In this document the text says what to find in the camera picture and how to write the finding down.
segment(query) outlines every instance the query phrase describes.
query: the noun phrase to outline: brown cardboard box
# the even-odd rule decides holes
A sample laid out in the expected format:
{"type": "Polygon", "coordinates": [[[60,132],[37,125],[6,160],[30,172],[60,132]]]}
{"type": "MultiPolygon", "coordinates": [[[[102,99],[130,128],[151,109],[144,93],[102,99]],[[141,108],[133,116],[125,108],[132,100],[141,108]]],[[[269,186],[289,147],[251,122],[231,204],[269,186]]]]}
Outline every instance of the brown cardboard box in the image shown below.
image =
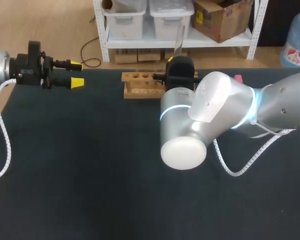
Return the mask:
{"type": "Polygon", "coordinates": [[[222,43],[246,31],[252,0],[195,0],[192,26],[222,43]]]}

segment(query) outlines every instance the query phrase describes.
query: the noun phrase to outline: white metal shelf frame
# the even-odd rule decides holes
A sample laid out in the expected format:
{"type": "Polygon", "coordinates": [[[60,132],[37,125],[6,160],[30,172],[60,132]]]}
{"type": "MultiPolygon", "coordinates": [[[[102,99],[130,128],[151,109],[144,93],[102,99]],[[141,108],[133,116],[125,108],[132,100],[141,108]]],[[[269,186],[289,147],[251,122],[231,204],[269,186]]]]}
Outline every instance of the white metal shelf frame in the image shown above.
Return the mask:
{"type": "MultiPolygon", "coordinates": [[[[102,58],[104,62],[109,62],[109,49],[149,49],[149,48],[173,48],[174,41],[158,41],[154,33],[154,26],[146,19],[144,20],[143,28],[146,32],[143,33],[141,40],[114,40],[109,34],[109,27],[105,27],[105,17],[101,9],[102,0],[93,0],[95,21],[98,28],[102,58]]],[[[183,41],[183,48],[208,48],[208,47],[243,47],[249,46],[246,59],[254,59],[262,24],[265,18],[266,9],[269,0],[254,0],[254,26],[252,34],[247,30],[222,43],[217,43],[208,38],[204,34],[189,27],[188,38],[183,41]]]]}

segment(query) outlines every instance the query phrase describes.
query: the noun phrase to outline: floor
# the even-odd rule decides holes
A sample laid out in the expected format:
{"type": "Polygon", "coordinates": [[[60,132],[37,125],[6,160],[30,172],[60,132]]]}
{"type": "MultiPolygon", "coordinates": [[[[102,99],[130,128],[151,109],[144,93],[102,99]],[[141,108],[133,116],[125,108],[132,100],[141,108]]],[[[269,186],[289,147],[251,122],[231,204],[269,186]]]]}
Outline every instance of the floor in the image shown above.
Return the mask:
{"type": "MultiPolygon", "coordinates": [[[[41,50],[58,60],[81,62],[80,49],[98,36],[92,0],[0,0],[0,50],[10,56],[27,53],[28,40],[41,42],[41,50]]],[[[190,55],[196,69],[215,68],[279,68],[281,48],[258,47],[253,60],[246,60],[246,47],[192,49],[190,55]]],[[[83,51],[83,57],[102,58],[100,44],[94,41],[83,51]]],[[[103,62],[104,69],[163,70],[165,62],[117,65],[103,62]]],[[[0,96],[1,108],[6,104],[13,86],[0,96]]]]}

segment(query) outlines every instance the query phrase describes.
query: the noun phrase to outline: glowing blue light ring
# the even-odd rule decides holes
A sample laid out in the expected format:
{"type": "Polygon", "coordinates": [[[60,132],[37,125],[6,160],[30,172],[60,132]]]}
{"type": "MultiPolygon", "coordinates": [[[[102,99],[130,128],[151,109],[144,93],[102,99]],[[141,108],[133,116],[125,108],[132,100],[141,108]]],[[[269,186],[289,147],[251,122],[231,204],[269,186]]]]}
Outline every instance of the glowing blue light ring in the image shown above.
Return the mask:
{"type": "Polygon", "coordinates": [[[249,108],[249,111],[247,112],[247,114],[244,116],[244,118],[241,119],[241,121],[233,126],[231,129],[237,129],[238,127],[240,127],[242,124],[244,124],[248,118],[250,118],[252,116],[252,114],[254,114],[254,111],[257,110],[257,96],[256,96],[256,92],[253,88],[249,87],[252,91],[252,103],[251,106],[249,108]]]}
{"type": "Polygon", "coordinates": [[[191,108],[191,106],[189,106],[189,105],[184,105],[184,104],[179,104],[179,105],[174,105],[174,106],[171,106],[171,107],[168,107],[166,110],[164,110],[163,111],[163,113],[161,114],[161,116],[160,116],[160,121],[161,121],[161,119],[162,119],[162,117],[168,112],[168,111],[170,111],[170,110],[172,110],[172,109],[176,109],[176,108],[191,108]]]}

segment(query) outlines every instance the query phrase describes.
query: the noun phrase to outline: blue water bottle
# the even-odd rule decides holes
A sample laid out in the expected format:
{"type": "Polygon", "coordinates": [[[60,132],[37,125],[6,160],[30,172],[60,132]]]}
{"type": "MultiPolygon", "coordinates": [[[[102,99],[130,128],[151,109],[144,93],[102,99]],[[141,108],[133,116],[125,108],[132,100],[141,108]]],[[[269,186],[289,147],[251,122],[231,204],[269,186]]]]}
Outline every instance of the blue water bottle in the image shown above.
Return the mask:
{"type": "Polygon", "coordinates": [[[280,60],[285,67],[300,67],[300,13],[292,21],[280,60]]]}

